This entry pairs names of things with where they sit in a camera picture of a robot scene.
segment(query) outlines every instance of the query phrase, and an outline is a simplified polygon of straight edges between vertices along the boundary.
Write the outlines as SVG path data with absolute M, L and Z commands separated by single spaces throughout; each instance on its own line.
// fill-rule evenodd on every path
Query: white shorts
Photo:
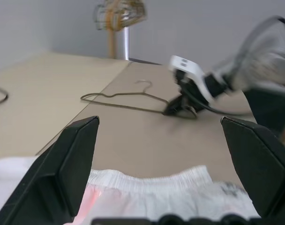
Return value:
M 94 218 L 148 218 L 175 214 L 184 220 L 220 220 L 227 214 L 259 217 L 240 187 L 213 183 L 205 166 L 179 174 L 138 179 L 114 170 L 92 170 L 73 225 L 90 225 Z

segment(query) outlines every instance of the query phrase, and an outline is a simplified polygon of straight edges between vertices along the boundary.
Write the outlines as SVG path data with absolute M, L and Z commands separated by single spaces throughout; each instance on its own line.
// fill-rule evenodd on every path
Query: beige table surface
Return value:
M 46 53 L 0 71 L 10 94 L 0 105 L 0 158 L 35 155 L 86 106 L 79 96 L 101 91 L 128 63 Z
M 166 67 L 140 63 L 130 64 L 103 93 L 141 91 L 146 84 L 134 84 L 140 79 L 152 81 L 153 87 L 148 90 L 150 94 L 167 100 L 179 94 L 178 86 Z M 164 109 L 161 102 L 143 96 L 98 97 L 97 100 Z M 235 112 L 250 110 L 242 93 L 223 96 L 217 107 Z M 100 126 L 93 169 L 114 169 L 146 178 L 172 175 L 195 165 L 207 165 L 214 180 L 240 184 L 220 125 L 220 115 L 201 112 L 197 120 L 186 120 L 90 104 L 73 121 L 95 115 L 100 117 Z

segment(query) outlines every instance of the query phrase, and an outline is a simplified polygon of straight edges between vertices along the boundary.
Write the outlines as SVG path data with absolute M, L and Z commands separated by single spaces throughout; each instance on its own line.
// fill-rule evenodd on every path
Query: wire hanger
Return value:
M 93 103 L 93 104 L 97 104 L 97 105 L 105 105 L 105 106 L 111 106 L 111 107 L 117 107 L 117 108 L 125 108 L 125 109 L 132 109 L 132 110 L 139 110 L 139 111 L 145 111 L 145 112 L 151 112 L 151 113 L 162 113 L 163 111 L 159 111 L 159 110 L 153 110 L 153 109 L 145 109 L 145 108 L 140 108 L 140 107 L 134 107 L 134 106 L 128 106 L 128 105 L 118 105 L 118 104 L 112 104 L 112 103 L 105 103 L 105 102 L 98 102 L 95 100 L 88 100 L 87 98 L 92 97 L 92 96 L 103 96 L 106 98 L 113 98 L 115 96 L 147 96 L 149 98 L 153 98 L 155 100 L 158 100 L 160 102 L 165 103 L 165 105 L 167 106 L 169 104 L 169 101 L 156 97 L 154 95 L 150 95 L 148 93 L 146 93 L 146 91 L 151 88 L 153 86 L 153 83 L 151 81 L 147 81 L 147 80 L 138 80 L 135 83 L 148 83 L 149 85 L 147 87 L 145 87 L 142 92 L 126 92 L 126 93 L 116 93 L 113 95 L 106 95 L 103 93 L 91 93 L 91 94 L 87 94 L 87 95 L 83 95 L 81 97 L 82 101 L 86 101 L 89 103 Z M 179 116 L 179 115 L 175 115 L 176 117 L 181 117 L 181 118 L 185 118 L 185 119 L 192 119 L 191 117 L 185 117 L 185 116 Z

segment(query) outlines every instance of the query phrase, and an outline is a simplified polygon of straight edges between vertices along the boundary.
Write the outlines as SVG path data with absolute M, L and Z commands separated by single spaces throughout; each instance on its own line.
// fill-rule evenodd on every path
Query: elastic waistband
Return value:
M 194 189 L 212 183 L 206 166 L 195 166 L 178 174 L 139 179 L 116 170 L 91 170 L 88 184 L 135 193 L 162 193 Z

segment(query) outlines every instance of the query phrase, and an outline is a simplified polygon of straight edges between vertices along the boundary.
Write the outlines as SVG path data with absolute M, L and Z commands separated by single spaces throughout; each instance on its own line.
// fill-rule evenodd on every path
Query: hanger hook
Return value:
M 147 80 L 138 80 L 138 81 L 136 81 L 135 83 L 142 83 L 142 82 L 145 82 L 145 83 L 148 83 L 148 84 L 149 84 L 147 87 L 145 87 L 145 88 L 143 89 L 143 91 L 142 91 L 143 93 L 146 93 L 147 89 L 153 87 L 153 83 L 152 83 L 151 81 L 147 81 Z

